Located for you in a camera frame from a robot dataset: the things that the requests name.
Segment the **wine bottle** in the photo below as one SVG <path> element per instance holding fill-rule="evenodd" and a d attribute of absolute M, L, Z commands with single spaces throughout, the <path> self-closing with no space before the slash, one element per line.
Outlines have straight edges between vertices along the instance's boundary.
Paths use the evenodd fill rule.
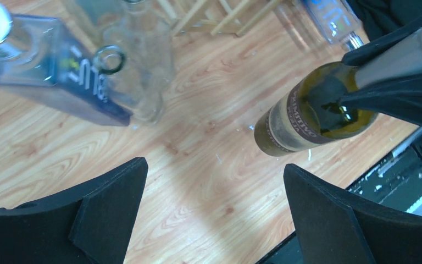
<path fill-rule="evenodd" d="M 370 84 L 422 73 L 422 28 L 371 62 L 334 62 L 312 71 L 257 122 L 254 137 L 270 156 L 311 149 L 358 135 L 377 113 L 345 107 L 342 96 Z"/>
<path fill-rule="evenodd" d="M 377 114 L 337 104 L 341 96 L 358 90 L 356 71 L 340 62 L 312 71 L 257 122 L 254 137 L 259 148 L 283 156 L 364 131 Z"/>

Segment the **black cloth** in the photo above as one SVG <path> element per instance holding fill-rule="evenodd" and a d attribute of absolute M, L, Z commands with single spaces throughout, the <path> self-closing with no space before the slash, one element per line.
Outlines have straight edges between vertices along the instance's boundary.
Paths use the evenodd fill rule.
<path fill-rule="evenodd" d="M 101 176 L 15 209 L 0 208 L 0 264 L 122 264 L 148 164 Z"/>
<path fill-rule="evenodd" d="M 407 25 L 422 15 L 422 0 L 347 0 L 363 22 L 370 41 Z"/>

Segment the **blue glass bottle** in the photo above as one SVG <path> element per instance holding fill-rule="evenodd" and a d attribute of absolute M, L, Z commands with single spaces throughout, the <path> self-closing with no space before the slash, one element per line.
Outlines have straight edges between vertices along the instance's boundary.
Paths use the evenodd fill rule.
<path fill-rule="evenodd" d="M 0 4 L 0 88 L 99 125 L 131 112 L 107 97 L 106 76 L 57 18 L 10 14 Z"/>

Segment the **wood grain surface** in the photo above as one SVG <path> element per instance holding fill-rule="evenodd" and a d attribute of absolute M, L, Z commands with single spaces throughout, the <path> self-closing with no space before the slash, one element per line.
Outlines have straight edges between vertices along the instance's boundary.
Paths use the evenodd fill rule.
<path fill-rule="evenodd" d="M 3 0 L 62 17 L 50 0 Z M 293 232 L 282 171 L 295 163 L 346 187 L 416 127 L 384 115 L 361 135 L 286 157 L 260 152 L 251 126 L 315 67 L 341 58 L 306 13 L 287 32 L 270 14 L 248 35 L 174 40 L 177 78 L 155 127 L 103 127 L 0 91 L 0 207 L 87 181 L 137 156 L 149 173 L 126 263 L 255 263 Z"/>

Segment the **brown label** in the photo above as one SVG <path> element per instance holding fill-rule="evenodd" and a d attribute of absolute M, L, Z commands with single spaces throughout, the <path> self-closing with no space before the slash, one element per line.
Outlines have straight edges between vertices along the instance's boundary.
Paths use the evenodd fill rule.
<path fill-rule="evenodd" d="M 300 105 L 298 100 L 298 92 L 300 85 L 295 86 L 287 98 L 287 115 L 290 121 L 290 124 L 302 138 L 307 141 L 313 142 L 315 144 L 326 144 L 334 141 L 333 139 L 328 139 L 321 136 L 318 132 L 313 130 L 308 123 L 303 119 L 300 113 Z"/>

